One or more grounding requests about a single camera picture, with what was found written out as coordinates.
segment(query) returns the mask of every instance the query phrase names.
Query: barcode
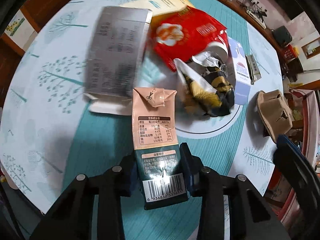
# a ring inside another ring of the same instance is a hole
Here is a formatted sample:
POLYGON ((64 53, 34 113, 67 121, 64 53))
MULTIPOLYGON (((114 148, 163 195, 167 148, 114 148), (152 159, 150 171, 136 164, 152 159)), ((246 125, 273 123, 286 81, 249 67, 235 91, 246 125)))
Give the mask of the barcode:
POLYGON ((186 192, 182 173, 159 179, 144 180, 142 183, 147 202, 174 197, 186 192))

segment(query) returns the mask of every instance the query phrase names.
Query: red plastic bag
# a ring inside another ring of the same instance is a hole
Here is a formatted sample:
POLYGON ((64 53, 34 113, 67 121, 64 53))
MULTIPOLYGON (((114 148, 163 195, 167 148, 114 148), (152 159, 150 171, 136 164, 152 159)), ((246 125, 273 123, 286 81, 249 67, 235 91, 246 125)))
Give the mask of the red plastic bag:
POLYGON ((175 58, 186 62, 205 49, 217 52, 218 56, 226 61, 228 58, 226 29, 204 11, 187 7, 161 22, 156 30, 154 50, 174 72, 175 58))

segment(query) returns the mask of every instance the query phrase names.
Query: screw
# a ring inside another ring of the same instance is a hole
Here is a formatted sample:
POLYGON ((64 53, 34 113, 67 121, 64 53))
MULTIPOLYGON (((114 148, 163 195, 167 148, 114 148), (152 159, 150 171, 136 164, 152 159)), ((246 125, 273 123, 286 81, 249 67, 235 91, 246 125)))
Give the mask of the screw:
POLYGON ((247 177, 246 177, 245 175, 243 175, 243 174, 239 174, 239 175, 237 176, 237 178, 238 178, 240 181, 246 181, 246 180, 247 180, 247 177))
POLYGON ((84 180, 85 179, 85 175, 84 174, 79 174, 77 177, 76 177, 77 180, 81 181, 81 180, 84 180))
POLYGON ((201 171, 202 171, 203 173, 209 173, 209 172, 210 172, 210 168, 207 167, 207 166, 203 166, 203 167, 201 168, 201 171))
POLYGON ((113 172, 119 172, 119 171, 121 171, 122 170, 122 167, 121 166, 114 166, 114 167, 112 167, 112 171, 113 172))

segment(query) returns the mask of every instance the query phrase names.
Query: round table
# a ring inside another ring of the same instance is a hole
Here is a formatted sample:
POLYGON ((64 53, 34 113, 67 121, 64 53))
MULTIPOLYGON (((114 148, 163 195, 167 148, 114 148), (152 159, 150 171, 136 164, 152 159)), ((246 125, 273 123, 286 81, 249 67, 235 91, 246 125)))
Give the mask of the round table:
MULTIPOLYGON (((85 56, 103 6, 132 0, 71 0, 41 30, 23 56, 7 94, 0 129, 0 160, 17 187, 47 212, 77 174, 94 176, 131 153, 130 116, 96 114, 83 97, 85 56)), ((216 0, 189 0, 219 20, 228 35, 252 53, 262 75, 251 87, 248 104, 223 118, 179 116, 179 143, 220 174, 245 174, 264 193, 270 180, 275 144, 262 136, 256 96, 280 89, 276 51, 243 18, 216 0)), ((146 86, 165 79, 163 62, 146 53, 140 78, 146 86)), ((137 188, 121 198, 126 239, 187 239, 199 223, 201 198, 145 211, 137 188)))

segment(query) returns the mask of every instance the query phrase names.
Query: power strip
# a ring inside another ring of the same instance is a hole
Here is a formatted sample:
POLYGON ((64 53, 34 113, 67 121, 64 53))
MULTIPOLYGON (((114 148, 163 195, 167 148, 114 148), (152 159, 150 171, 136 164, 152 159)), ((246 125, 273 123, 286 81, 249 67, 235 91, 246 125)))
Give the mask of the power strip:
POLYGON ((266 27, 266 24, 265 24, 265 22, 263 21, 261 21, 260 20, 260 18, 258 17, 258 16, 256 16, 252 11, 250 11, 250 10, 246 10, 247 11, 247 14, 249 14, 253 19, 255 19, 255 21, 257 22, 257 23, 259 23, 259 25, 263 28, 263 29, 266 29, 267 27, 266 27))

